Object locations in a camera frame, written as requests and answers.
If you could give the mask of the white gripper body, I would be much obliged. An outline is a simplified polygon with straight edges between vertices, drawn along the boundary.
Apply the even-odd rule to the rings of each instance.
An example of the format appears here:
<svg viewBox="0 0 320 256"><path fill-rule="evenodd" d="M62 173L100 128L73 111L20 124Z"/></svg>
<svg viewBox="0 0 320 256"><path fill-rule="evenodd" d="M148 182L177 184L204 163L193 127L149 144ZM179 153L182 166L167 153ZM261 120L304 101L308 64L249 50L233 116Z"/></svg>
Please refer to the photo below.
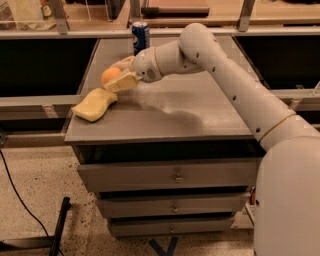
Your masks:
<svg viewBox="0 0 320 256"><path fill-rule="evenodd" d="M131 63L131 69L147 83L156 82L163 78L156 61L155 47L150 47L140 51L134 57Z"/></svg>

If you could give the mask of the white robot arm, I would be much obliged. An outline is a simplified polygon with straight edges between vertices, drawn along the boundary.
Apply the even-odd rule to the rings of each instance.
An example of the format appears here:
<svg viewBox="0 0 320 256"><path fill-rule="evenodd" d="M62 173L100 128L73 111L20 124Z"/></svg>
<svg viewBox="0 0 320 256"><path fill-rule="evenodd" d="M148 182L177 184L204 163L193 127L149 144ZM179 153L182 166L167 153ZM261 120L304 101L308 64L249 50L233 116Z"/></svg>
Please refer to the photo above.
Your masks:
<svg viewBox="0 0 320 256"><path fill-rule="evenodd" d="M256 181L255 256L320 256L320 135L222 50L207 27L186 26L175 42L116 63L151 83L207 71L266 151Z"/></svg>

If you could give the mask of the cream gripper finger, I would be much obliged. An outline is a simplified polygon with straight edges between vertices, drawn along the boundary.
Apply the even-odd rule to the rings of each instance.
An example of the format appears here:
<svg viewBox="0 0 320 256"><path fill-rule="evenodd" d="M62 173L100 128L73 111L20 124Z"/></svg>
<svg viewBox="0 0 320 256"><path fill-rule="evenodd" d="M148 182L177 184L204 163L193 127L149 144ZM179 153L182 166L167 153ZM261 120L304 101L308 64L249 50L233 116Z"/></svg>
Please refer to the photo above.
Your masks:
<svg viewBox="0 0 320 256"><path fill-rule="evenodd" d="M131 55L129 57L126 57L114 64L112 64L112 67L116 67L118 69L120 69L121 71L125 70L125 69L129 69L131 67L131 63L134 60L134 56Z"/></svg>
<svg viewBox="0 0 320 256"><path fill-rule="evenodd" d="M121 73L115 79L107 82L104 85L104 88L112 93L117 93L136 87L141 79L142 77L139 76L136 72Z"/></svg>

